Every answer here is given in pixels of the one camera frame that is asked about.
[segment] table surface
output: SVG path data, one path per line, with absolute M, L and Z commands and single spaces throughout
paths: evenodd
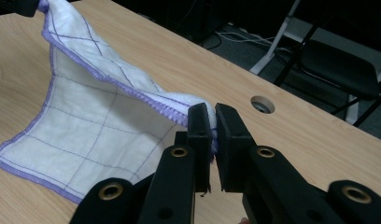
M 257 144 L 280 150 L 312 185 L 326 190 L 350 179 L 381 195 L 381 140 L 325 113 L 260 77 L 108 0 L 74 6 L 124 60 L 148 72 L 167 91 L 192 93 L 211 105 L 236 108 Z M 0 16 L 0 144 L 37 115 L 49 85 L 49 44 L 43 15 Z M 275 106 L 263 114 L 251 98 Z M 220 191 L 211 165 L 213 192 L 196 196 L 195 223 L 238 223 L 240 194 Z M 68 223 L 77 205 L 0 169 L 0 223 Z

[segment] grid pattern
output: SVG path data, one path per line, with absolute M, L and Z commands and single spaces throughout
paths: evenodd
M 0 146 L 0 167 L 75 203 L 100 180 L 135 183 L 153 173 L 162 150 L 186 127 L 188 108 L 205 101 L 163 91 L 66 1 L 42 0 L 39 10 L 52 81 L 39 115 Z

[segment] white cloth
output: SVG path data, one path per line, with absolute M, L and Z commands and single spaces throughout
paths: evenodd
M 188 108 L 206 101 L 164 91 L 65 0 L 41 0 L 38 9 L 50 42 L 49 92 L 30 125 L 0 146 L 0 167 L 75 203 L 103 179 L 136 183 L 152 174 L 176 131 L 186 129 Z

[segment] white cable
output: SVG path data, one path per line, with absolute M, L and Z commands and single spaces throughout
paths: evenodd
M 257 39 L 250 39 L 250 38 L 247 38 L 243 35 L 240 35 L 238 33 L 234 33 L 234 32 L 215 32 L 217 35 L 221 36 L 222 38 L 228 40 L 228 41 L 232 41 L 234 43 L 244 43 L 244 42 L 253 42 L 253 43 L 256 43 L 256 44 L 259 44 L 259 45 L 263 45 L 265 47 L 270 47 L 272 45 L 272 42 L 269 41 L 269 39 L 274 39 L 275 37 L 272 36 L 272 37 L 268 37 L 268 38 L 262 38 L 258 35 L 253 35 L 253 34 L 249 34 L 249 35 L 253 35 L 255 37 L 257 37 Z M 237 35 L 239 37 L 241 37 L 242 39 L 241 40 L 236 40 L 236 39 L 231 39 L 225 35 Z M 289 49 L 285 49 L 285 48 L 276 48 L 277 50 L 284 50 L 284 51 L 287 51 L 287 52 L 291 52 Z

